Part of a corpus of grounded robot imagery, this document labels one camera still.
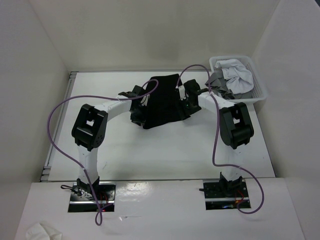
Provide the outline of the black skirt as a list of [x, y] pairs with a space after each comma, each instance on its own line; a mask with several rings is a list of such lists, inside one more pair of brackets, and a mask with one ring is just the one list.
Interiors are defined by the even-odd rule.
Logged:
[[182, 108], [179, 95], [176, 92], [176, 85], [181, 86], [178, 80], [179, 74], [164, 76], [153, 76], [145, 88], [145, 92], [151, 91], [158, 81], [158, 86], [150, 94], [146, 102], [147, 114], [143, 129], [148, 130], [171, 122], [179, 122], [188, 119], [190, 116], [181, 116]]

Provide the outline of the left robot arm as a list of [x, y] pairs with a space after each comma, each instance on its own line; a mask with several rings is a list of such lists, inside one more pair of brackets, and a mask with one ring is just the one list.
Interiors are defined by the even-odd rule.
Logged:
[[79, 153], [80, 172], [77, 187], [88, 200], [100, 193], [98, 174], [98, 148], [106, 135], [107, 123], [113, 118], [130, 112], [138, 124], [144, 122], [143, 114], [150, 95], [137, 95], [133, 91], [121, 92], [116, 98], [98, 105], [84, 104], [79, 110], [71, 135]]

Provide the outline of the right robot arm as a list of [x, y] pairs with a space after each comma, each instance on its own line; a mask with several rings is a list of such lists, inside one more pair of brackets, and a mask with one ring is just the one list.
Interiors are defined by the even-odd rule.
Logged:
[[214, 93], [211, 87], [201, 89], [196, 80], [177, 86], [179, 100], [190, 115], [201, 109], [216, 114], [216, 133], [213, 143], [212, 163], [221, 168], [219, 192], [229, 197], [240, 190], [242, 172], [237, 148], [246, 145], [254, 135], [254, 128], [246, 104], [234, 103]]

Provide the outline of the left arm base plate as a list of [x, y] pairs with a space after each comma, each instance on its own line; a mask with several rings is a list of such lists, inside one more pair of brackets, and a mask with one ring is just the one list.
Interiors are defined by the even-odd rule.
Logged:
[[[96, 197], [102, 212], [114, 212], [115, 209], [115, 193], [116, 185], [103, 183], [99, 186], [99, 191]], [[94, 197], [77, 187], [77, 184], [72, 185], [70, 194], [69, 213], [95, 213], [98, 212], [98, 206]]]

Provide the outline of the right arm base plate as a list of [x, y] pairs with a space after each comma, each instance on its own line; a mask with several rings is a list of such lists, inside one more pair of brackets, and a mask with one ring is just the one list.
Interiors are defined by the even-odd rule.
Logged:
[[240, 186], [229, 193], [224, 193], [217, 179], [204, 180], [203, 186], [199, 189], [204, 194], [206, 210], [230, 210], [250, 209], [251, 203], [246, 182], [243, 180]]

